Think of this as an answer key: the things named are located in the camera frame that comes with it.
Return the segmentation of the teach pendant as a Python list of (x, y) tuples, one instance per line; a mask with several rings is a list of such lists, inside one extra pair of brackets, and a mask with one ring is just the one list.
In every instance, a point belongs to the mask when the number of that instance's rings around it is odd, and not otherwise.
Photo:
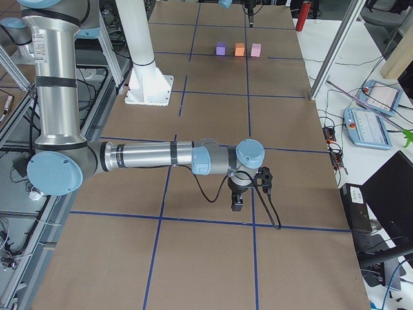
[(358, 92), (361, 101), (388, 116), (396, 114), (401, 95), (401, 89), (375, 79), (368, 80)]
[(351, 142), (357, 147), (390, 150), (392, 143), (383, 120), (363, 108), (346, 108), (343, 112), (345, 127)]

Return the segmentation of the upper teach pendant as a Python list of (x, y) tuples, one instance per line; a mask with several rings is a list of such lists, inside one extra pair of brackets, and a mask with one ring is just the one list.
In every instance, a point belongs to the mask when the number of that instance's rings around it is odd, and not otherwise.
[(375, 79), (368, 80), (358, 92), (361, 101), (388, 116), (396, 114), (401, 95), (401, 89)]

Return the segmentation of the orange foam cube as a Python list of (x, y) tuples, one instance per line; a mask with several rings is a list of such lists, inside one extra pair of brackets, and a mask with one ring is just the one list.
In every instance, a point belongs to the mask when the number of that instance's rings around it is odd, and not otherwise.
[(235, 44), (234, 55), (236, 57), (243, 57), (245, 55), (245, 44), (244, 43)]

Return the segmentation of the black box with label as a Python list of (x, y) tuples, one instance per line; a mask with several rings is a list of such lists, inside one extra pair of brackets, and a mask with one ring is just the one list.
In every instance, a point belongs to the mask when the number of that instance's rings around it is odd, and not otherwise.
[(345, 183), (339, 191), (349, 228), (357, 233), (370, 234), (372, 228), (361, 187)]

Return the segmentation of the aluminium frame post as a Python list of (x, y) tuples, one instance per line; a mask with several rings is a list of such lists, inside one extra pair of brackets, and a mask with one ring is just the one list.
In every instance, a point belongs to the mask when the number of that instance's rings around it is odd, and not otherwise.
[(336, 32), (336, 35), (332, 41), (332, 44), (326, 54), (324, 62), (319, 69), (319, 72), (316, 76), (314, 84), (312, 85), (309, 99), (315, 100), (321, 87), (327, 81), (328, 73), (334, 64), (343, 43), (345, 42), (352, 25), (356, 22), (365, 1), (363, 0), (353, 0), (350, 2), (349, 7), (344, 15), (344, 18)]

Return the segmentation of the orange usb hub upper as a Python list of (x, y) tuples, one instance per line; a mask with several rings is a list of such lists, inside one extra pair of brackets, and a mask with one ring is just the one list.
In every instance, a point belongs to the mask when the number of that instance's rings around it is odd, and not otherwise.
[(323, 127), (323, 135), (327, 143), (336, 142), (335, 133), (334, 127)]

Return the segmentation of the orange usb hub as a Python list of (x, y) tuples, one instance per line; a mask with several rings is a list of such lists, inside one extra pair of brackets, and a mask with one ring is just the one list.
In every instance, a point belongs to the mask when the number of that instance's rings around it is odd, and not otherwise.
[(330, 160), (334, 170), (343, 168), (343, 152), (340, 150), (332, 149), (329, 151)]
[(327, 143), (336, 142), (335, 133), (334, 127), (323, 127), (323, 135)]

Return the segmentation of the brown paper table cover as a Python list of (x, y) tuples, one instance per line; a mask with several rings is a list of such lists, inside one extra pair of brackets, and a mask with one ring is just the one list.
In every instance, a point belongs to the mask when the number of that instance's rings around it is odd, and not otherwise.
[(170, 104), (119, 98), (101, 137), (260, 141), (282, 228), (253, 192), (233, 212), (220, 176), (104, 172), (81, 187), (33, 309), (368, 309), (290, 12), (264, 7), (252, 28), (245, 19), (237, 5), (158, 3), (150, 32), (175, 77)]

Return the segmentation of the black monitor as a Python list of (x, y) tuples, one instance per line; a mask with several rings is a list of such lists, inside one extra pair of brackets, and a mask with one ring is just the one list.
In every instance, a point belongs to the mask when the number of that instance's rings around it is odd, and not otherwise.
[(361, 187), (379, 223), (396, 246), (371, 255), (362, 254), (364, 268), (393, 258), (412, 258), (412, 162), (397, 151)]

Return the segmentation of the purple foam cube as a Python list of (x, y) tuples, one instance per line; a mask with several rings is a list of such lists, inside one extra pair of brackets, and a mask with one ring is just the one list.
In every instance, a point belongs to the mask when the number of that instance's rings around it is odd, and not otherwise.
[(225, 56), (226, 55), (227, 46), (225, 42), (217, 42), (216, 45), (216, 55), (217, 56)]

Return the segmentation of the red cylinder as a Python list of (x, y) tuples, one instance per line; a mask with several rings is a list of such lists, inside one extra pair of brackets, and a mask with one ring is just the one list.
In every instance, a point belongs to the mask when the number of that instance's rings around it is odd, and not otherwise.
[(311, 1), (302, 2), (301, 8), (299, 10), (299, 16), (298, 16), (297, 23), (296, 23), (296, 32), (301, 32), (303, 30), (303, 27), (308, 17), (311, 4), (312, 4)]

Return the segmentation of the pink foam cube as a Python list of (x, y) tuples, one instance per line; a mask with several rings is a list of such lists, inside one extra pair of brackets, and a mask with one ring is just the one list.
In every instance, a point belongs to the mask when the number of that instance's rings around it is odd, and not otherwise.
[(260, 57), (261, 55), (261, 44), (253, 43), (250, 50), (251, 57)]

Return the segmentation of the wooden board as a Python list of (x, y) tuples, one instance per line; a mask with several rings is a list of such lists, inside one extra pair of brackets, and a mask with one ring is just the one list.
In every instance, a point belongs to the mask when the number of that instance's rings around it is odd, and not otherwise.
[(395, 50), (381, 68), (380, 73), (384, 79), (398, 79), (412, 62), (412, 33), (413, 29), (412, 26), (410, 26), (403, 36), (403, 39), (399, 42)]

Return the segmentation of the lower teach pendant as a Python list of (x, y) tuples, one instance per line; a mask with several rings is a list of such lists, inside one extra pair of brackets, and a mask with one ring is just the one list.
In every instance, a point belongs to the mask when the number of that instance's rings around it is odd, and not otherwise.
[(392, 143), (383, 120), (363, 108), (346, 108), (343, 112), (345, 127), (351, 142), (357, 147), (390, 150)]

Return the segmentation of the orange usb hub lower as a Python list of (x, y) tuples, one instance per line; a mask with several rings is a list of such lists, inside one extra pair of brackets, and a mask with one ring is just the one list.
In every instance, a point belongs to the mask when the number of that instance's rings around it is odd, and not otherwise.
[(329, 151), (330, 160), (334, 170), (343, 168), (343, 152), (340, 150), (332, 149)]

